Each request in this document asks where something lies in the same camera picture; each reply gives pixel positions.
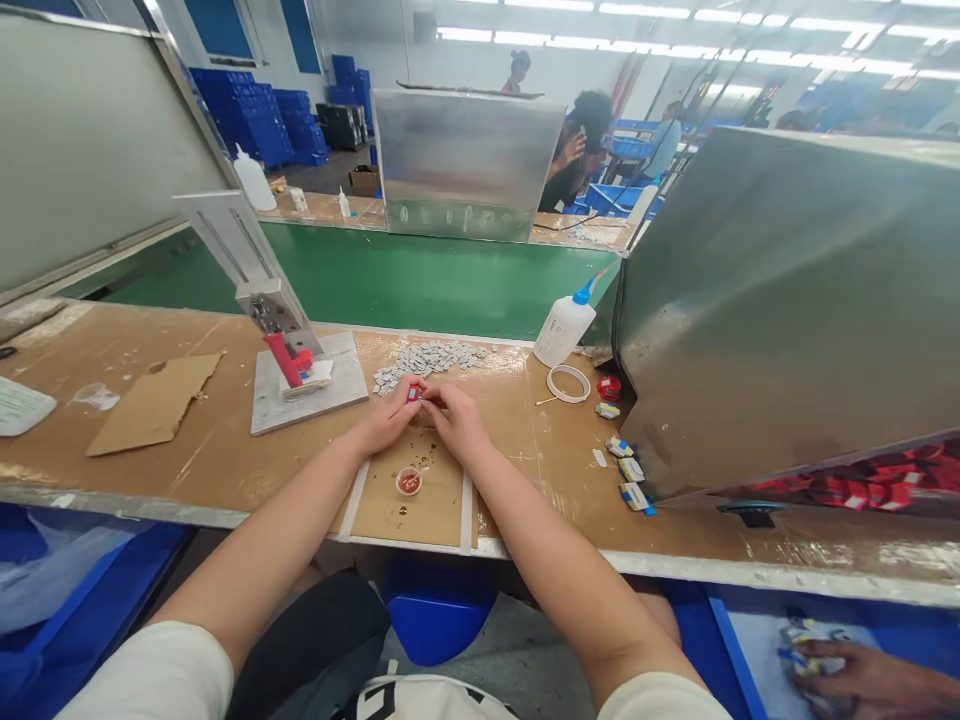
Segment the white sleeve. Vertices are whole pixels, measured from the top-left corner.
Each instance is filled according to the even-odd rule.
[[[220,720],[233,666],[201,627],[161,622],[130,637],[56,720]]]
[[[709,692],[673,673],[651,672],[628,680],[600,708],[597,720],[730,720]]]

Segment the metal partition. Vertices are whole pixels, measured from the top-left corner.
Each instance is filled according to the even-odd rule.
[[[0,297],[234,184],[177,64],[161,35],[0,7]]]
[[[624,269],[653,494],[960,427],[958,197],[956,144],[715,130]]]
[[[387,230],[526,242],[563,111],[468,92],[374,90]]]

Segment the glue bottle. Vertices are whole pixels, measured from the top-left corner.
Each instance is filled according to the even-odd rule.
[[[589,305],[593,281],[594,278],[590,278],[575,295],[560,298],[550,308],[533,346],[533,354],[547,367],[563,364],[597,316],[597,311]]]
[[[350,217],[350,201],[343,194],[343,185],[340,186],[340,197],[337,201],[340,203],[340,214],[344,217]]]
[[[233,169],[237,171],[240,184],[247,200],[256,210],[273,210],[277,207],[277,199],[273,196],[270,183],[263,174],[260,163],[247,155],[237,143],[237,159],[233,161]]]

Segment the stacked blue crates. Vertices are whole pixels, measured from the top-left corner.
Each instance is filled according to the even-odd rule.
[[[337,84],[327,88],[333,105],[362,105],[367,131],[373,134],[373,105],[370,102],[370,71],[358,68],[352,55],[333,55]]]
[[[310,95],[304,90],[274,90],[273,93],[293,146],[293,162],[314,166],[330,162],[323,131],[317,125],[317,116],[310,112]]]
[[[254,82],[249,72],[191,72],[231,157],[237,156],[239,145],[267,168],[290,162],[293,146],[272,86]]]

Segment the blue nozzle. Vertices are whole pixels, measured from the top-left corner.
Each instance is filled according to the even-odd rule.
[[[593,292],[593,278],[590,278],[590,282],[584,285],[582,288],[577,290],[576,294],[573,296],[573,301],[577,305],[586,305],[590,302],[590,294]]]

